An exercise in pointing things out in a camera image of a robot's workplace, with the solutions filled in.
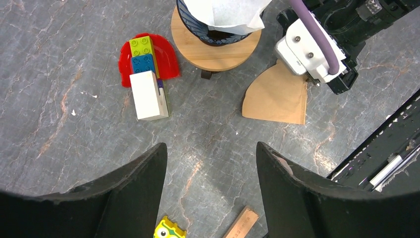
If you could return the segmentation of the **white paper coffee filter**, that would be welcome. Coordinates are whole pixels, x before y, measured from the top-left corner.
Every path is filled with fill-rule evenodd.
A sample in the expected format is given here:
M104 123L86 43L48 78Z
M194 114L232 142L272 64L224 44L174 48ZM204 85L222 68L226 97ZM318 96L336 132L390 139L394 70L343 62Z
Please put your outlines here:
M264 29L261 13L271 0L185 0L188 11L210 30L247 35Z

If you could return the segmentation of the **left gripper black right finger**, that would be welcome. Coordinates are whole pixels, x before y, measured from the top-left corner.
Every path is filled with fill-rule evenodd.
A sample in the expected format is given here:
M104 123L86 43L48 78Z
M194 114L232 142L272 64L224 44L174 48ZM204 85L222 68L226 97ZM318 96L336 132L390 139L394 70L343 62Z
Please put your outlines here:
M382 194L324 178L264 142L256 164L270 238L417 238L420 194Z

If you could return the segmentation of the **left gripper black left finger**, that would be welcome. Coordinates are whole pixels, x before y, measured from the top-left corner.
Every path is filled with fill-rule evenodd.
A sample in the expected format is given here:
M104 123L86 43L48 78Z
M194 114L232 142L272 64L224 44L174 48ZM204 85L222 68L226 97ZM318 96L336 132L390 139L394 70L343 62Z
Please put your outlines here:
M3 238L150 238L167 168L158 143L128 164L65 193L0 193Z

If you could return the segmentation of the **blue ribbed dripper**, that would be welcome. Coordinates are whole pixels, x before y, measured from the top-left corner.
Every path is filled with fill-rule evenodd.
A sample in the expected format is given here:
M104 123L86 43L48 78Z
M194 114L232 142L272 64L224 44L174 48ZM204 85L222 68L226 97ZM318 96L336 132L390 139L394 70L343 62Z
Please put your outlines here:
M176 7L178 14L181 18L182 23L187 27L187 29L196 36L203 43L210 46L224 46L229 44L234 44L239 41L244 40L250 34L247 35L236 35L227 32L220 32L216 30L210 30L210 27L206 24L200 22L188 11L184 0L178 0L176 2Z

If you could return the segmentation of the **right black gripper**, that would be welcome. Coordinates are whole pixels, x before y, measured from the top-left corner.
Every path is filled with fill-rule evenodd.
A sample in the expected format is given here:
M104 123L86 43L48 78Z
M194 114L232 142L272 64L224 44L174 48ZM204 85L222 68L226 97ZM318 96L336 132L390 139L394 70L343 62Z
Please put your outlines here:
M337 42L345 53L347 72L325 84L339 95L356 81L357 57L366 41L419 5L417 0L292 0L290 7L278 14L277 21L283 28L283 38L288 27L300 19L326 58L330 74L338 73L339 64L321 29ZM308 73L303 75L315 85L322 84Z

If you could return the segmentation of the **brown paper coffee filter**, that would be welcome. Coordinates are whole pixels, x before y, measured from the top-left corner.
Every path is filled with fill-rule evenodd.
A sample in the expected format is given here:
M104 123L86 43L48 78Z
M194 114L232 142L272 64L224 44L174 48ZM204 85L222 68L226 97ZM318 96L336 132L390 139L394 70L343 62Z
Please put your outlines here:
M248 87L242 103L242 116L304 125L308 98L306 79L304 75L292 74L278 59Z

